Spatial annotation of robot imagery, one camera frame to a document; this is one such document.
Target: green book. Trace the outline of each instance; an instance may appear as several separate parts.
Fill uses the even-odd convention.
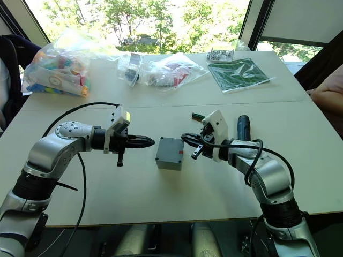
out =
[[[251,58],[209,64],[208,69],[223,93],[246,89],[271,80]]]

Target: clear plastic packaging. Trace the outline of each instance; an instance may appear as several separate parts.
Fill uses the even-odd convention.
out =
[[[207,52],[207,61],[209,63],[228,63],[234,58],[234,50],[216,50]]]
[[[126,81],[130,87],[134,87],[139,79],[139,70],[142,64],[142,56],[131,53],[122,55],[118,60],[118,78]]]
[[[21,91],[87,97],[90,61],[95,58],[113,59],[94,38],[67,29],[37,52],[25,69]]]
[[[250,48],[240,39],[231,41],[230,46],[230,49],[235,51],[250,51]]]
[[[224,94],[255,87],[272,79],[250,58],[209,64],[208,69]]]
[[[205,75],[208,71],[183,53],[171,55],[142,68],[142,83],[161,91],[177,89]]]

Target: window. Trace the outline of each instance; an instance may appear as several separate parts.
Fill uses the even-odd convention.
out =
[[[308,62],[322,47],[304,46],[279,42],[260,41],[258,51],[274,51],[284,62]]]
[[[26,0],[52,41],[67,27],[120,51],[205,52],[238,39],[249,0]]]

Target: black office chair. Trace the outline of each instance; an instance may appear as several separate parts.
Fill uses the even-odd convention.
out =
[[[5,104],[3,114],[8,126],[19,112],[28,96],[21,93],[19,65],[25,69],[31,63],[40,47],[17,35],[0,36],[0,58],[9,70],[11,85],[9,99]]]

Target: small box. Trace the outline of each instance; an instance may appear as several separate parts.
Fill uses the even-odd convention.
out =
[[[181,170],[183,141],[175,138],[161,138],[156,154],[159,169]]]

